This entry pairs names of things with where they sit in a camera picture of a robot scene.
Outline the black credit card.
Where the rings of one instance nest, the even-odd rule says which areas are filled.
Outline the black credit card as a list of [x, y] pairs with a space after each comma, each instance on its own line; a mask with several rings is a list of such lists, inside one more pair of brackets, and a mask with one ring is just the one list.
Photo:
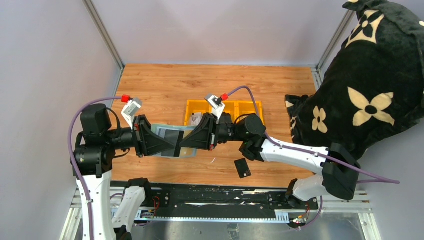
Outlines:
[[235, 160], [234, 165], [236, 167], [237, 174], [240, 179], [247, 178], [252, 175], [247, 160], [245, 158]]

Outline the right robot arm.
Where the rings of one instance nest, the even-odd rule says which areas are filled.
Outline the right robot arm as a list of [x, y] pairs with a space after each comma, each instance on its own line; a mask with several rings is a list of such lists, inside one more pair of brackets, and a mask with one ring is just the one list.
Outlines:
[[333, 143], [329, 148], [310, 147], [268, 137], [266, 126], [253, 113], [237, 122], [227, 113], [221, 118], [205, 113], [199, 125], [178, 145], [211, 151], [227, 142], [241, 142], [239, 151], [248, 160], [289, 164], [314, 174], [290, 182], [282, 201], [291, 208], [324, 195], [346, 201], [354, 198], [359, 178], [354, 168], [360, 165], [343, 146]]

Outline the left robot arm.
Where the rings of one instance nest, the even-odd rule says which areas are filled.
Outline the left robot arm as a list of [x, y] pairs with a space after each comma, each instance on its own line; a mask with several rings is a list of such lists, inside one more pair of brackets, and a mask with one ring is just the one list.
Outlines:
[[131, 179], [124, 188], [117, 212], [112, 215], [110, 187], [116, 151], [134, 149], [138, 157], [146, 157], [175, 147], [154, 134], [143, 115], [137, 116], [131, 127], [112, 130], [110, 112], [103, 103], [84, 107], [77, 114], [82, 132], [77, 135], [76, 143], [70, 145], [73, 174], [85, 200], [82, 205], [85, 240], [131, 240], [139, 208], [152, 201], [148, 179]]

